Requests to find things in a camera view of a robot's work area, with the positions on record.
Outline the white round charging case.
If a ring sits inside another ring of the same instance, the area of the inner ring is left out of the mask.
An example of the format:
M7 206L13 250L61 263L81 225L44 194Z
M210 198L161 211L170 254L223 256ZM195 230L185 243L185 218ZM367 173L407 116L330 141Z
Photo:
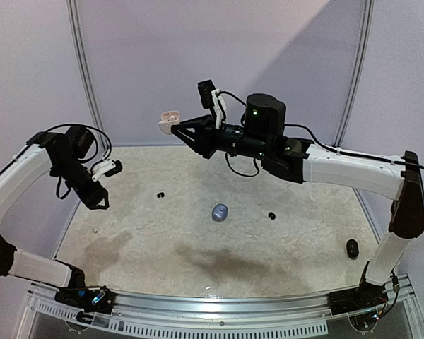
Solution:
M177 114L177 119L174 121L169 121L167 119L167 115L171 112L175 112ZM163 112L160 116L160 121L158 122L159 129L166 135L171 135L171 128L180 123L180 112L177 110L171 110Z

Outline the purple earbud charging case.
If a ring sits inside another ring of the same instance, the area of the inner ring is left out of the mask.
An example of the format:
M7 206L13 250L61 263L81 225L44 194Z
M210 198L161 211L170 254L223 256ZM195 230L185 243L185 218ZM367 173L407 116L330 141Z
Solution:
M228 216L228 207L225 204L219 203L213 207L211 218L214 222L223 222Z

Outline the black oval charging case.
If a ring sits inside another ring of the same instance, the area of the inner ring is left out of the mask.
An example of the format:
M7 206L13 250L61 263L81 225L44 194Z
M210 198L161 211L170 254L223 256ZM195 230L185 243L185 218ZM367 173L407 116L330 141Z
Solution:
M356 260L359 257L359 246L355 239L349 239L346 242L346 254L351 260Z

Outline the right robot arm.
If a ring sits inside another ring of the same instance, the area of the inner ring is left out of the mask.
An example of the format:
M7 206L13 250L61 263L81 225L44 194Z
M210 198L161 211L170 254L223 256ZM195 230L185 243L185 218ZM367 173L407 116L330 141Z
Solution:
M202 99L210 115L172 123L170 132L209 159L222 151L259 160L261 168L287 182L327 183L379 194L392 201L388 233L368 261L351 301L365 308L379 294L412 239L424 232L424 192L418 158L352 153L316 138L284 136L286 105L275 97L251 94L242 125L225 123L219 94Z

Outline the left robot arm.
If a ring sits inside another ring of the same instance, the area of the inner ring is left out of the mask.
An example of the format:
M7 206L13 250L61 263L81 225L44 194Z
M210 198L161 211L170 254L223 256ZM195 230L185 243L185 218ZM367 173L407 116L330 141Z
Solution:
M75 306L89 303L84 272L54 258L69 216L64 203L76 199L90 210L109 206L100 178L113 168L112 146L101 130L62 124L32 136L0 169L0 278L59 288Z

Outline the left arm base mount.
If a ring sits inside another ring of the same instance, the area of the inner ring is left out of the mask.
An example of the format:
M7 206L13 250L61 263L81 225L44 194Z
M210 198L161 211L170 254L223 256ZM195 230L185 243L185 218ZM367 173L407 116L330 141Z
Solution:
M106 286L88 287L84 283L70 282L60 287L54 300L82 309L85 313L111 314L117 294Z

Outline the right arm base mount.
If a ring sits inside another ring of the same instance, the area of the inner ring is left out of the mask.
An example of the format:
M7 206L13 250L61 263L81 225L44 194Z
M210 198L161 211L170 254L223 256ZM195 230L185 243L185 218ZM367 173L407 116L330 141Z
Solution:
M375 307L389 300L385 284L374 285L365 278L357 287L330 292L326 297L333 315Z

